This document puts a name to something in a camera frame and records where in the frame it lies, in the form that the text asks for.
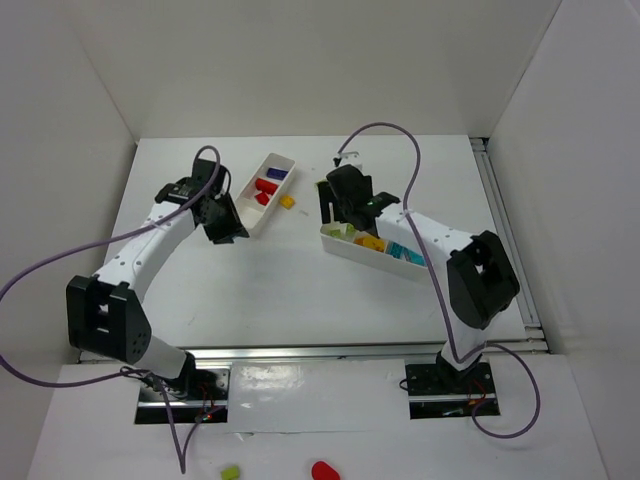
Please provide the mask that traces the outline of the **small yellow lego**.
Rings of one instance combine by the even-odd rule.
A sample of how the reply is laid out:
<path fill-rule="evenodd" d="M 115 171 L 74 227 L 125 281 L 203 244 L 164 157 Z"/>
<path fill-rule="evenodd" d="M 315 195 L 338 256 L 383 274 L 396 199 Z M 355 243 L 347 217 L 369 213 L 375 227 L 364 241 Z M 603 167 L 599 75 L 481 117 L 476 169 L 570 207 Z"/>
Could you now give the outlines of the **small yellow lego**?
<path fill-rule="evenodd" d="M 279 203 L 285 209 L 291 209 L 295 205 L 295 200 L 289 195 L 284 195 L 279 199 Z"/>

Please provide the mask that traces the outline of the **red rectangular lego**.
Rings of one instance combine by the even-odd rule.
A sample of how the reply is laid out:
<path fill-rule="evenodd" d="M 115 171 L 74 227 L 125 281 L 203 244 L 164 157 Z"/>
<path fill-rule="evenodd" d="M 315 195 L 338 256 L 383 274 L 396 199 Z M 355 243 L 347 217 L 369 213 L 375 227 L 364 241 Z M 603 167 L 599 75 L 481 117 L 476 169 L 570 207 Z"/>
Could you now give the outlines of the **red rectangular lego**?
<path fill-rule="evenodd" d="M 270 196 L 266 192 L 260 192 L 255 196 L 255 200 L 262 206 L 266 206 L 270 202 Z"/>

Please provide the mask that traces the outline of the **red rounded lego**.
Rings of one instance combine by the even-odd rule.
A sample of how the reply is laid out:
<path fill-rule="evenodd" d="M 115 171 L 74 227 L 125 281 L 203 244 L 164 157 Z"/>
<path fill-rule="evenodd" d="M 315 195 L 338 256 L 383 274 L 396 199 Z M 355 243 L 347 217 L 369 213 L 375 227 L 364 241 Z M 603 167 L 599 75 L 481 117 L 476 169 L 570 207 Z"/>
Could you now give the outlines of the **red rounded lego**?
<path fill-rule="evenodd" d="M 269 180 L 265 180 L 263 178 L 258 178 L 255 181 L 254 185 L 258 191 L 264 192 L 267 195 L 274 195 L 278 189 L 278 184 L 273 183 Z"/>

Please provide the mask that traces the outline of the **dark blue lego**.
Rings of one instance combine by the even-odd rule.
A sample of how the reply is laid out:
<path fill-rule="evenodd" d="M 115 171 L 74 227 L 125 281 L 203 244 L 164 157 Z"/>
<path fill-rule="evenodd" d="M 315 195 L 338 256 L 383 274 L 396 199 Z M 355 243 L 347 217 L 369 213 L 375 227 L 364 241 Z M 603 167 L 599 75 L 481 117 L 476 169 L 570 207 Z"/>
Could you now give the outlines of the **dark blue lego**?
<path fill-rule="evenodd" d="M 266 171 L 266 176 L 270 179 L 284 180 L 288 172 L 286 170 L 270 167 Z"/>

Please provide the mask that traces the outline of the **teal lego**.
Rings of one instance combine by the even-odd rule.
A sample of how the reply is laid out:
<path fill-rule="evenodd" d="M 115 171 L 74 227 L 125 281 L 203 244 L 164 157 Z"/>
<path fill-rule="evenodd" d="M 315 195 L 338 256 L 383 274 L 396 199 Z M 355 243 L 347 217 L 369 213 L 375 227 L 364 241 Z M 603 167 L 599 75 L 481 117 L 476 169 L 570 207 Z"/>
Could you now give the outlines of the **teal lego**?
<path fill-rule="evenodd" d="M 426 265 L 424 257 L 422 255 L 416 253 L 416 252 L 413 252 L 413 251 L 411 251 L 409 249 L 404 249 L 403 250 L 403 255 L 404 255 L 405 260 L 407 262 L 411 263 L 411 264 L 419 265 L 419 266 L 422 266 L 422 267 L 424 267 Z"/>
<path fill-rule="evenodd" d="M 396 259 L 403 257 L 405 248 L 396 242 L 389 242 L 387 245 L 386 253 Z"/>

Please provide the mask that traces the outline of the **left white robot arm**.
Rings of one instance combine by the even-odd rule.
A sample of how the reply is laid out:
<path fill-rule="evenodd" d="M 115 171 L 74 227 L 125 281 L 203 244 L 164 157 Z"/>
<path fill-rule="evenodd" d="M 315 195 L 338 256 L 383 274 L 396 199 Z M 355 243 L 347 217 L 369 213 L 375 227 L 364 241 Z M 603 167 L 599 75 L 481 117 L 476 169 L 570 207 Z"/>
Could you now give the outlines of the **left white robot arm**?
<path fill-rule="evenodd" d="M 186 398 L 217 382 L 194 356 L 157 338 L 143 310 L 156 275 L 176 248 L 197 229 L 214 244 L 245 238 L 227 190 L 229 172 L 197 158 L 190 176 L 166 184 L 141 227 L 92 276 L 75 276 L 66 287 L 68 337 L 82 351 L 118 360 L 154 374 L 169 392 Z"/>

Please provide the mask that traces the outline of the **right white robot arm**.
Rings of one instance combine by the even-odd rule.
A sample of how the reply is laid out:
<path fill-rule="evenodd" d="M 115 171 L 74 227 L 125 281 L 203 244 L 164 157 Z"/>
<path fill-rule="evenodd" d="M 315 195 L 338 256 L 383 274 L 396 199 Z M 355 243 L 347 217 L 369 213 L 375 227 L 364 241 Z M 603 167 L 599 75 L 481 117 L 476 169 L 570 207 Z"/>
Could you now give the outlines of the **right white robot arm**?
<path fill-rule="evenodd" d="M 414 213 L 390 193 L 375 194 L 372 178 L 351 164 L 327 174 L 318 193 L 324 225 L 350 224 L 424 259 L 444 308 L 447 340 L 436 358 L 439 374 L 449 383 L 469 376 L 487 345 L 493 320 L 520 293 L 498 235 L 488 230 L 471 234 Z"/>

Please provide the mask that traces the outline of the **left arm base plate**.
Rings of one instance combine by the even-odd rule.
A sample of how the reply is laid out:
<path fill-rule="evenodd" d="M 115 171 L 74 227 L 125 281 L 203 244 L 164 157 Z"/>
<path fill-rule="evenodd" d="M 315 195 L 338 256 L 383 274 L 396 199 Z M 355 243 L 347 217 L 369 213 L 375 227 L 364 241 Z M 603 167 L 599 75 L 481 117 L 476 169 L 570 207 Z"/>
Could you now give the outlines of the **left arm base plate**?
<path fill-rule="evenodd" d="M 140 385 L 134 423 L 136 425 L 222 424 L 228 420 L 228 398 L 231 369 L 214 366 L 199 369 L 186 390 L 175 389 L 176 383 L 144 379 Z"/>

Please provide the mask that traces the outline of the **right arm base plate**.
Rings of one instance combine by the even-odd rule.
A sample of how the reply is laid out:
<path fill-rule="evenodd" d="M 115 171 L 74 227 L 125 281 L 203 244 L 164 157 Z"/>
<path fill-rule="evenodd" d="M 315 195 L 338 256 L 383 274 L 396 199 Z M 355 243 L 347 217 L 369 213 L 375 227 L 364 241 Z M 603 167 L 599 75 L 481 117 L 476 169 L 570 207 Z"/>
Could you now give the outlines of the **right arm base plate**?
<path fill-rule="evenodd" d="M 476 415 L 499 416 L 493 374 L 488 362 L 481 362 L 458 383 L 446 383 L 434 363 L 405 365 L 399 387 L 408 395 L 412 420 L 450 419 Z"/>

